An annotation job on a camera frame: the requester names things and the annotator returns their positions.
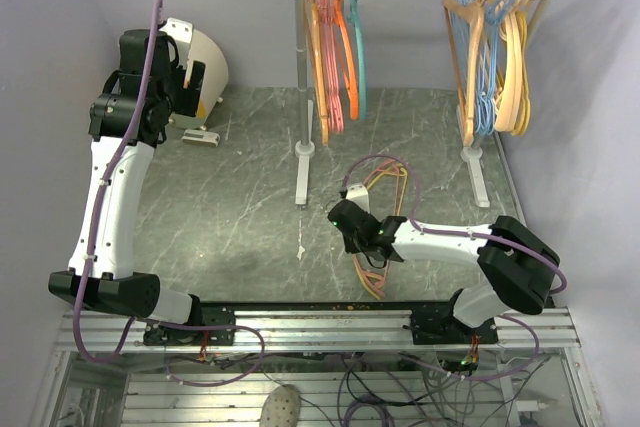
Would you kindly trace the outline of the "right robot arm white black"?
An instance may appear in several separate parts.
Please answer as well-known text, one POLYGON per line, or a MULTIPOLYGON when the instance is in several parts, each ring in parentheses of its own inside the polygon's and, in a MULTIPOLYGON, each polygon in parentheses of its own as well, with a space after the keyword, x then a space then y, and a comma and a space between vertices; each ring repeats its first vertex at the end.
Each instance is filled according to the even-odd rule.
POLYGON ((554 281, 566 284, 557 254, 510 216, 466 227, 426 224, 404 216, 379 221, 356 202, 343 199, 329 211, 328 220, 340 231, 347 252, 378 263, 430 260, 479 268, 481 280, 454 293, 440 320, 442 334, 455 343, 510 310, 540 314, 554 281))

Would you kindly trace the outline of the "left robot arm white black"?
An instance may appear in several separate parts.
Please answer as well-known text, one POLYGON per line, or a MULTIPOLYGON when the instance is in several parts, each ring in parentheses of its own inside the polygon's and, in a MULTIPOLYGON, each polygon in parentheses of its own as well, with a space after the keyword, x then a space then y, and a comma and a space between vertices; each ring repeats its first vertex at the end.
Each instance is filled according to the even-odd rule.
POLYGON ((189 58, 194 30, 169 21, 157 34, 124 32, 120 63, 90 108, 92 170, 77 245, 51 274, 51 294, 87 310, 169 322, 182 344, 203 334, 192 296, 134 269, 133 237, 147 169, 173 112, 194 114, 205 67, 189 58))

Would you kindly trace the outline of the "orange plastic hanger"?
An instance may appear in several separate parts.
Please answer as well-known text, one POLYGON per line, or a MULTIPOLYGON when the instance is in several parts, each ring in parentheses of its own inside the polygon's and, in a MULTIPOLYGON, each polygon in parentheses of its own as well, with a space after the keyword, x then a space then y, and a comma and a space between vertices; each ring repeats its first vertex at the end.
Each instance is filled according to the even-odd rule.
POLYGON ((358 120, 360 114, 359 89, 351 40, 344 15, 344 0, 334 0, 335 21, 339 29, 342 46, 338 48, 339 63, 342 68, 344 86, 349 99, 351 120, 358 120))

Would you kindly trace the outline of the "teal plastic hanger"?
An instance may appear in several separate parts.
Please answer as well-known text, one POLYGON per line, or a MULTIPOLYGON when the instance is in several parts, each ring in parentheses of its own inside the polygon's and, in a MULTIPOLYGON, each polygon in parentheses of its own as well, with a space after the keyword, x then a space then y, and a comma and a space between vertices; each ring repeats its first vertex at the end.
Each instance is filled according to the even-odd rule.
POLYGON ((366 82, 366 58, 364 49, 364 39, 361 28, 361 19, 358 10, 359 0, 349 0, 348 22, 352 25, 357 52, 357 86, 359 100, 358 120, 364 121, 367 117, 367 82, 366 82))

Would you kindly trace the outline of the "brown wooden hanger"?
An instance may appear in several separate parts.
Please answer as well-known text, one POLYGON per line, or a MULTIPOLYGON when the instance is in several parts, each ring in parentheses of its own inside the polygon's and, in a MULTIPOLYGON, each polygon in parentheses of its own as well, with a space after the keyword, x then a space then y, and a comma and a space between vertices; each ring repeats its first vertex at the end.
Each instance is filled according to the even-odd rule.
POLYGON ((305 15, 307 42, 311 51, 310 57, 314 93, 321 130, 321 142, 324 146, 327 146, 330 141, 330 127, 322 59, 320 19, 316 0, 305 0, 305 15))

